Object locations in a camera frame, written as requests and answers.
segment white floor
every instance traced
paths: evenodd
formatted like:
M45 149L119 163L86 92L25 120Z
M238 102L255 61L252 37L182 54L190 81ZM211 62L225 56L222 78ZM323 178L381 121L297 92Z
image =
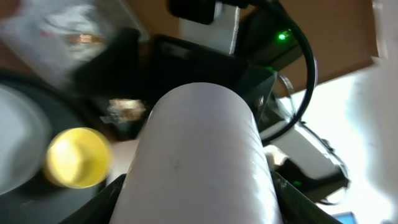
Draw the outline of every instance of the white floor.
M379 0L374 9L382 58L319 85L303 120L330 141L352 180L341 205L322 208L352 211L359 223L398 223L398 1ZM302 96L294 96L297 106ZM116 146L119 172L128 170L137 143Z

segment yellow cup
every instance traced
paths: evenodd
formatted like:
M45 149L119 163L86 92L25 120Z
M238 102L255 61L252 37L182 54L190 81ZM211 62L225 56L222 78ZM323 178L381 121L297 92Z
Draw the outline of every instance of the yellow cup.
M91 128L72 128L58 134L47 151L44 174L52 183L74 189L103 181L111 167L109 141Z

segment clear plastic packaging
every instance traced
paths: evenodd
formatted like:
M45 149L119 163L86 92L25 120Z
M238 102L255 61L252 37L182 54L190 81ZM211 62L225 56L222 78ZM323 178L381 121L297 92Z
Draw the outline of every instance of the clear plastic packaging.
M68 74L123 27L140 30L141 42L149 38L123 0L25 0L16 16L2 21L0 36L40 77L65 88Z

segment yellow bowl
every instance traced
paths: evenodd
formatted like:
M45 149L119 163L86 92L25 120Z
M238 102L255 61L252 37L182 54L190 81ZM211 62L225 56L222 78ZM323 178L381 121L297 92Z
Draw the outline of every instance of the yellow bowl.
M56 185L83 189L103 181L111 165L108 140L91 128L73 128L50 143L44 174Z

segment white cylinder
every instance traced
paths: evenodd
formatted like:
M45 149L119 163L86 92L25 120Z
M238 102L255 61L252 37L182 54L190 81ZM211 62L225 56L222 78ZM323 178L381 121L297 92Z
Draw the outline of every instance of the white cylinder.
M164 95L147 122L110 223L282 223L243 99L209 83Z

